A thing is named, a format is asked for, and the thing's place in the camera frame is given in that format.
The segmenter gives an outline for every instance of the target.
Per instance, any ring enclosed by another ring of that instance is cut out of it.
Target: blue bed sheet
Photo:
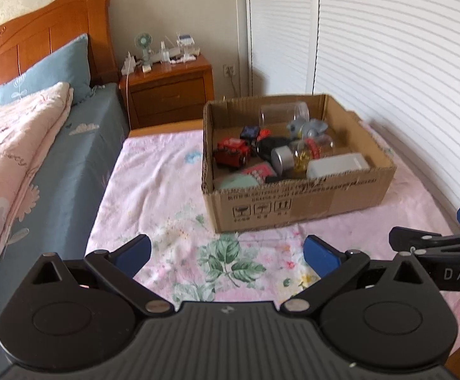
[[[107,180],[129,128],[116,84],[74,106],[34,177],[0,259],[0,314],[44,252],[84,257]],[[0,373],[9,362],[0,347]]]

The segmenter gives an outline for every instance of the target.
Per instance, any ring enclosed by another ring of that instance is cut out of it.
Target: pillow
[[[0,85],[0,106],[45,90],[60,81],[73,88],[73,105],[89,97],[91,75],[87,61],[87,34],[48,55],[14,80]]]

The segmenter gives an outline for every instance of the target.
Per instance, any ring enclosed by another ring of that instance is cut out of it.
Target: wooden headboard
[[[110,27],[109,0],[56,0],[0,26],[0,85],[87,33],[91,84],[118,81]]]

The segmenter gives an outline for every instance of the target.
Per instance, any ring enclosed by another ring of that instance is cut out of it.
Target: white bottle
[[[170,63],[170,54],[168,48],[165,47],[164,41],[162,41],[162,47],[160,49],[160,59],[162,63]]]

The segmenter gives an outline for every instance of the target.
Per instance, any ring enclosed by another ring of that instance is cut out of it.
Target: gray toy
[[[303,140],[324,134],[328,129],[328,124],[315,118],[307,121],[305,118],[300,117],[290,121],[286,128],[290,132],[291,140]]]

